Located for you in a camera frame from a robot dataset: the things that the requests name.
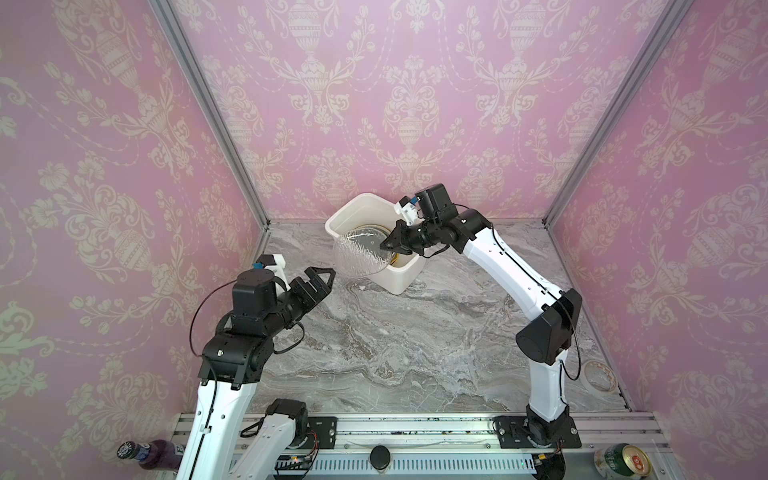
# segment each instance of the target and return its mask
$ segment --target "black knob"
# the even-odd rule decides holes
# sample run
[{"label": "black knob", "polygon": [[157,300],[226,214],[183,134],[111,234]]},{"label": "black knob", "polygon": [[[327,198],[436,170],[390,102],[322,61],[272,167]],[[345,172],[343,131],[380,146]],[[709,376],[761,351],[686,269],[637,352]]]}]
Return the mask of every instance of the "black knob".
[{"label": "black knob", "polygon": [[383,472],[389,467],[389,462],[392,461],[392,455],[389,454],[389,450],[384,445],[377,445],[371,450],[370,461],[373,468]]}]

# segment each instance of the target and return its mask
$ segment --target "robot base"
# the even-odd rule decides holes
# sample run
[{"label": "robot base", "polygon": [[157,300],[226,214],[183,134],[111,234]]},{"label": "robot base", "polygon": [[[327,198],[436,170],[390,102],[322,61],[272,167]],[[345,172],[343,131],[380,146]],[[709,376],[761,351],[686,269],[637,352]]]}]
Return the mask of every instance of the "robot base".
[{"label": "robot base", "polygon": [[566,409],[552,422],[546,422],[527,408],[523,416],[498,416],[493,418],[493,429],[498,437],[498,444],[503,449],[557,448],[580,449],[581,439],[570,409]]}]

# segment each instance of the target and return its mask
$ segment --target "pink damask wallpaper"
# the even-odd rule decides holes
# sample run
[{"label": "pink damask wallpaper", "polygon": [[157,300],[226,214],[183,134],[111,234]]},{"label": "pink damask wallpaper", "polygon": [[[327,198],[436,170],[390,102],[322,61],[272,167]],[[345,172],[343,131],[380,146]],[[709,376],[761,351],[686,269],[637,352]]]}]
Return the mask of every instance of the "pink damask wallpaper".
[{"label": "pink damask wallpaper", "polygon": [[765,478],[768,2],[693,3],[554,234],[689,480]]},{"label": "pink damask wallpaper", "polygon": [[0,478],[146,478],[258,231],[146,2],[3,5],[0,152]]},{"label": "pink damask wallpaper", "polygon": [[541,218],[666,0],[174,0],[273,219],[442,182]]}]

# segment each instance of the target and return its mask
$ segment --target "bottle cap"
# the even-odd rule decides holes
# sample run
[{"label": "bottle cap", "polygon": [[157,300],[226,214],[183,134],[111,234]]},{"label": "bottle cap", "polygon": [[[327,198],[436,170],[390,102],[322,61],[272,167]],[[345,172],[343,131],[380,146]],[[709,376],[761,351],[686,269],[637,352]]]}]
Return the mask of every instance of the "bottle cap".
[{"label": "bottle cap", "polygon": [[128,460],[136,456],[139,453],[139,445],[136,442],[125,442],[118,448],[118,458],[121,460]]}]

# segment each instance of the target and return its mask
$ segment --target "black cable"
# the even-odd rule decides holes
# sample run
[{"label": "black cable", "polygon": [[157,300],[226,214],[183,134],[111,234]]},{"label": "black cable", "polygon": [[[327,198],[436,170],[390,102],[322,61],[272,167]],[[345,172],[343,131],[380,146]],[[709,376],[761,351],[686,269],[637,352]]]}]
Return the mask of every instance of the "black cable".
[{"label": "black cable", "polygon": [[210,408],[208,409],[208,418],[205,420],[205,426],[203,427],[203,435],[200,436],[200,442],[197,444],[197,451],[194,454],[194,460],[192,461],[192,469],[190,470],[189,478],[193,478],[194,475],[194,469],[197,466],[197,459],[200,457],[200,450],[203,448],[203,440],[205,439],[205,435],[208,430],[208,425],[210,424],[210,417],[214,414],[214,405],[216,405],[216,393],[219,389],[219,377],[216,375],[216,371],[214,370],[214,366],[208,362],[208,368],[210,368],[210,372],[214,375],[214,396],[210,401]]},{"label": "black cable", "polygon": [[[578,379],[579,379],[579,377],[581,376],[581,349],[580,349],[580,348],[579,348],[579,346],[578,346],[578,336],[576,335],[576,329],[574,328],[574,322],[573,322],[573,318],[571,317],[571,314],[568,312],[568,309],[567,309],[567,308],[565,308],[565,305],[564,305],[564,304],[563,304],[563,303],[560,301],[560,299],[559,299],[559,298],[557,298],[556,296],[554,296],[554,294],[553,294],[552,292],[550,292],[550,291],[549,291],[549,290],[548,290],[546,287],[544,287],[543,285],[541,285],[541,284],[538,282],[538,280],[536,280],[536,279],[535,279],[535,278],[534,278],[534,277],[533,277],[533,276],[532,276],[530,273],[528,273],[528,271],[527,271],[525,268],[523,268],[523,267],[522,267],[522,265],[520,265],[520,263],[518,263],[518,262],[517,262],[517,260],[515,260],[514,258],[512,258],[512,255],[510,255],[509,253],[507,253],[506,249],[505,249],[505,248],[502,246],[502,243],[501,243],[500,241],[498,241],[498,238],[496,238],[496,229],[494,228],[494,226],[493,226],[493,225],[491,225],[491,234],[493,235],[493,240],[496,242],[496,245],[498,245],[498,247],[502,249],[502,252],[504,252],[504,254],[505,254],[507,257],[509,257],[509,258],[510,258],[510,260],[512,260],[513,262],[515,262],[515,264],[516,264],[517,266],[519,266],[519,267],[520,267],[520,269],[521,269],[521,270],[523,270],[523,271],[525,272],[525,274],[526,274],[526,275],[528,275],[529,277],[531,277],[531,280],[533,280],[534,282],[536,282],[536,284],[537,284],[537,285],[539,285],[539,286],[540,286],[540,287],[541,287],[541,288],[542,288],[542,289],[543,289],[543,290],[544,290],[546,293],[548,293],[548,294],[549,294],[549,296],[551,296],[551,297],[554,299],[554,301],[555,301],[555,302],[559,303],[559,304],[560,304],[560,307],[561,307],[561,308],[562,308],[562,310],[563,310],[563,312],[565,312],[565,315],[568,317],[568,325],[570,325],[570,326],[571,326],[571,334],[573,334],[573,337],[574,337],[574,339],[575,339],[575,342],[576,342],[576,355],[578,355],[578,371],[576,372],[576,376],[571,376],[571,374],[570,374],[570,373],[568,373],[568,370],[565,368],[565,364],[564,364],[564,363],[562,363],[562,362],[561,362],[561,365],[562,365],[562,369],[565,371],[565,375],[566,375],[566,376],[567,376],[567,377],[568,377],[568,378],[569,378],[571,381],[574,381],[574,382],[575,382],[575,381],[576,381],[576,380],[578,380]],[[562,391],[560,392],[560,400],[561,400],[563,403],[565,403],[565,401],[563,401],[563,393],[562,393]]]},{"label": "black cable", "polygon": [[560,364],[563,365],[563,370],[565,371],[565,376],[567,376],[571,381],[575,382],[578,380],[578,378],[581,376],[581,349],[578,348],[578,337],[576,336],[576,330],[573,328],[573,323],[571,322],[571,331],[574,334],[574,338],[576,339],[576,355],[578,355],[578,370],[576,371],[576,376],[571,376],[570,373],[568,373],[568,369],[565,368],[565,363],[560,362]]},{"label": "black cable", "polygon": [[433,253],[432,255],[430,255],[429,257],[427,257],[427,256],[425,256],[425,255],[422,255],[422,257],[424,257],[424,258],[432,258],[432,257],[434,257],[435,255],[438,255],[439,253],[443,253],[443,252],[445,252],[445,251],[446,251],[447,249],[449,249],[449,248],[451,248],[451,246],[450,246],[450,245],[445,245],[443,248],[441,248],[440,250],[438,250],[438,251],[434,252],[434,253]]},{"label": "black cable", "polygon": [[282,350],[274,350],[274,351],[273,351],[273,353],[274,353],[275,355],[282,355],[282,354],[284,354],[284,353],[286,353],[286,352],[290,352],[290,351],[291,351],[291,350],[293,350],[293,349],[294,349],[296,346],[298,346],[298,345],[301,343],[301,341],[302,341],[302,340],[304,340],[304,336],[306,335],[306,330],[304,329],[304,325],[302,325],[302,324],[301,324],[301,322],[296,322],[296,325],[298,325],[298,326],[299,326],[299,328],[301,329],[301,338],[299,339],[299,341],[298,341],[298,342],[296,342],[296,343],[294,343],[292,346],[289,346],[289,347],[288,347],[288,348],[286,348],[286,349],[282,349]]},{"label": "black cable", "polygon": [[558,377],[558,386],[560,387],[560,401],[563,402],[563,405],[569,407],[570,405],[568,405],[568,402],[563,400],[563,370],[565,370],[565,365],[563,362],[560,362],[560,376]]},{"label": "black cable", "polygon": [[[264,425],[264,417],[261,417],[261,420],[259,420],[258,422],[244,428],[243,431],[240,432],[240,437],[242,439],[249,439],[251,437],[255,437],[256,435],[259,435],[262,425]],[[255,432],[251,432],[250,430],[253,429],[254,427],[258,427],[258,428],[256,428]]]},{"label": "black cable", "polygon": [[[317,438],[317,434],[314,432],[314,430],[309,430],[307,432],[307,435],[309,435],[309,434],[311,434],[312,436],[315,437],[315,442],[313,444],[312,450],[310,451],[310,454],[304,457],[304,461],[306,461],[306,457],[310,457],[311,458],[310,459],[310,466],[306,468],[304,473],[299,477],[299,480],[303,480],[303,478],[306,477],[306,474],[308,474],[310,472],[310,470],[312,470],[312,467],[315,465],[315,460],[317,459],[317,455],[320,453],[319,439]],[[280,472],[300,470],[301,469],[300,466],[301,466],[302,463],[304,463],[304,461],[302,461],[298,465],[285,465],[285,466],[279,467],[279,468],[276,467],[275,468],[275,472],[277,473],[277,475],[275,475],[275,476],[276,477],[280,477]]]},{"label": "black cable", "polygon": [[208,293],[206,297],[203,299],[202,302],[200,302],[200,305],[197,306],[197,310],[195,310],[194,315],[192,316],[192,321],[190,322],[190,332],[189,332],[189,340],[190,340],[190,350],[192,351],[192,354],[195,355],[198,358],[202,358],[204,362],[207,362],[208,368],[210,369],[210,372],[214,376],[214,396],[211,398],[210,401],[210,408],[208,409],[208,417],[205,420],[205,426],[203,427],[203,435],[200,437],[200,442],[197,444],[197,451],[194,455],[194,460],[192,461],[192,469],[190,470],[189,478],[193,478],[194,475],[194,469],[197,466],[197,459],[200,457],[200,450],[203,448],[203,440],[205,439],[206,431],[208,430],[208,426],[210,425],[210,417],[214,414],[214,405],[216,404],[216,394],[219,390],[219,377],[216,374],[216,370],[214,370],[214,366],[211,365],[211,363],[203,357],[201,353],[197,353],[194,351],[194,346],[192,345],[192,327],[194,326],[194,321],[197,318],[197,314],[200,313],[200,309],[203,308],[203,304],[206,300],[210,298],[211,295],[218,292],[219,290],[223,289],[227,285],[231,285],[232,283],[235,283],[237,279],[232,280],[231,282],[227,282],[224,285],[216,287],[213,291]]},{"label": "black cable", "polygon": [[214,291],[212,291],[211,293],[208,293],[208,295],[205,298],[203,298],[203,301],[200,302],[200,305],[197,306],[197,310],[195,310],[194,315],[192,316],[192,323],[190,323],[190,350],[192,350],[192,355],[196,357],[202,357],[202,355],[199,355],[197,352],[194,351],[194,347],[192,346],[192,327],[194,326],[194,320],[197,318],[197,314],[200,313],[200,309],[203,308],[203,304],[205,303],[206,300],[210,298],[211,295],[223,289],[225,286],[231,285],[232,283],[235,283],[235,282],[237,282],[237,279],[232,280],[231,282],[226,282],[222,286],[216,287]]}]

